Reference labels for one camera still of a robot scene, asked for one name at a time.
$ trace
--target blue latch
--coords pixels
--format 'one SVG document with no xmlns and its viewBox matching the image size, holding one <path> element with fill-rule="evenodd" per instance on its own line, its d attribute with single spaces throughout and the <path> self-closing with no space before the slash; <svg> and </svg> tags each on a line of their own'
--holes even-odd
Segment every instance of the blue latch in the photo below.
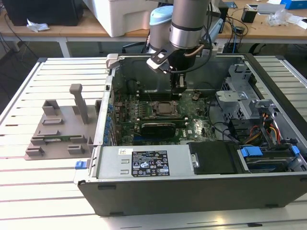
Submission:
<svg viewBox="0 0 307 230">
<path fill-rule="evenodd" d="M 75 164 L 75 169 L 86 169 L 86 161 L 77 161 Z"/>
<path fill-rule="evenodd" d="M 241 153 L 243 157 L 262 157 L 263 156 L 261 149 L 256 146 L 246 146 L 243 149 L 241 149 Z"/>
<path fill-rule="evenodd" d="M 293 151 L 293 153 L 295 154 L 295 156 L 298 157 L 298 155 L 299 155 L 299 149 L 298 149 L 298 147 L 295 146 L 295 145 L 293 145 L 291 148 L 292 148 L 292 151 Z"/>
</svg>

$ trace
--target gray 3d-printed stand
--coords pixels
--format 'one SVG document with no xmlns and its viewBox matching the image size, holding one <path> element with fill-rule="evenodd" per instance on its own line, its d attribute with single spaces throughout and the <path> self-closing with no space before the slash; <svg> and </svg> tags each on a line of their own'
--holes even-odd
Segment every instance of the gray 3d-printed stand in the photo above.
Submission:
<svg viewBox="0 0 307 230">
<path fill-rule="evenodd" d="M 59 107 L 56 100 L 45 101 L 26 160 L 91 157 L 101 101 L 86 106 L 81 91 L 81 84 L 70 87 L 76 106 Z"/>
</svg>

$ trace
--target power supply label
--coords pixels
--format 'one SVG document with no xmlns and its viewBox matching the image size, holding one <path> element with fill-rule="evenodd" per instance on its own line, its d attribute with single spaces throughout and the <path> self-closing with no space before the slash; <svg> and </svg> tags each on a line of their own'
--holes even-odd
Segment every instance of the power supply label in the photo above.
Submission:
<svg viewBox="0 0 307 230">
<path fill-rule="evenodd" d="M 169 176 L 167 151 L 133 151 L 131 167 L 134 177 Z"/>
</svg>

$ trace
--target white storage container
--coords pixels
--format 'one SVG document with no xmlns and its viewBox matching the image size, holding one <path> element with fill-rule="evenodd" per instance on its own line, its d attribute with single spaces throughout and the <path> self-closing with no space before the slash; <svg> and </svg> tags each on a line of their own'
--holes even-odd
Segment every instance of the white storage container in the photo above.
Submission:
<svg viewBox="0 0 307 230">
<path fill-rule="evenodd" d="M 83 0 L 111 37 L 127 32 L 149 29 L 156 1 L 149 0 Z"/>
</svg>

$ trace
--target yellow cable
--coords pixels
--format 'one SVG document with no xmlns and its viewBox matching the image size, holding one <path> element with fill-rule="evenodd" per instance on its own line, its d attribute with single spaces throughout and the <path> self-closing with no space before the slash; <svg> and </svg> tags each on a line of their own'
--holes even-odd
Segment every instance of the yellow cable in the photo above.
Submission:
<svg viewBox="0 0 307 230">
<path fill-rule="evenodd" d="M 259 132 L 259 133 L 257 133 L 254 137 L 252 137 L 251 139 L 249 139 L 247 142 L 245 142 L 245 144 L 247 144 L 247 143 L 249 143 L 249 142 L 251 142 L 251 141 L 253 141 L 254 139 L 256 139 L 257 137 L 259 137 L 260 136 L 260 134 L 261 134 L 261 132 Z"/>
<path fill-rule="evenodd" d="M 273 128 L 273 127 L 270 127 L 270 129 L 272 129 L 272 130 L 274 130 L 274 133 L 275 133 L 275 138 L 276 138 L 276 142 L 278 142 L 278 140 L 277 140 L 277 132 L 276 132 L 276 130 L 275 130 L 275 128 Z"/>
</svg>

